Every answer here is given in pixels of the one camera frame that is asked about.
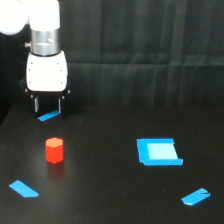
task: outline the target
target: white square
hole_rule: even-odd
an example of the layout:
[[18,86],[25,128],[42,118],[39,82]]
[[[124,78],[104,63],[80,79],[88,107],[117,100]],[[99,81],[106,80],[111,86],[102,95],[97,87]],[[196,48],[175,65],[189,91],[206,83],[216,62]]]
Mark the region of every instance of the white square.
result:
[[176,150],[171,143],[147,144],[150,159],[178,159]]

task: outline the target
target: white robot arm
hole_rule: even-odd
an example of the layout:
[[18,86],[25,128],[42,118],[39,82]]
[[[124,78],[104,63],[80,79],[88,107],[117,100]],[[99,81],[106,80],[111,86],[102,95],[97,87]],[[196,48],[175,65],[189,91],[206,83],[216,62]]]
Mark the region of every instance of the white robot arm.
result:
[[[29,24],[31,42],[26,69],[26,87],[33,92],[63,92],[68,70],[60,47],[60,9],[57,0],[0,0],[0,32],[14,35]],[[38,95],[35,112],[39,109]]]

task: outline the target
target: table surface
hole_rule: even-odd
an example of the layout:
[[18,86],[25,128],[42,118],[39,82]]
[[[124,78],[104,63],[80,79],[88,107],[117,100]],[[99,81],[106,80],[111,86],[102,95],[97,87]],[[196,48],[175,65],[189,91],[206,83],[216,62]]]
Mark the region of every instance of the table surface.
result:
[[[222,223],[223,127],[224,109],[86,107],[40,122],[14,105],[0,127],[0,223]],[[51,137],[63,163],[46,162]],[[173,138],[183,165],[139,163],[139,138]],[[16,180],[39,196],[20,196]],[[199,188],[211,197],[184,205]]]

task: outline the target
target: black background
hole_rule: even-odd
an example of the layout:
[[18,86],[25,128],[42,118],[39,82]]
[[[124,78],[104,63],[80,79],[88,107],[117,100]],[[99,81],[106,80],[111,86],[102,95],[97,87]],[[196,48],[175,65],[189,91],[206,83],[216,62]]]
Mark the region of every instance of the black background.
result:
[[[63,0],[61,42],[73,104],[223,106],[221,0]],[[26,26],[0,35],[1,98],[23,102]]]

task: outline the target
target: red block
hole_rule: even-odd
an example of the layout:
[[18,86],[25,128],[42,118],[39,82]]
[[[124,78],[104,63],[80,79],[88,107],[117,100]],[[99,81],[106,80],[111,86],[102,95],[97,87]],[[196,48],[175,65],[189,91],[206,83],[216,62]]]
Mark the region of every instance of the red block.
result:
[[58,163],[64,159],[62,139],[51,138],[46,141],[46,159],[51,163]]

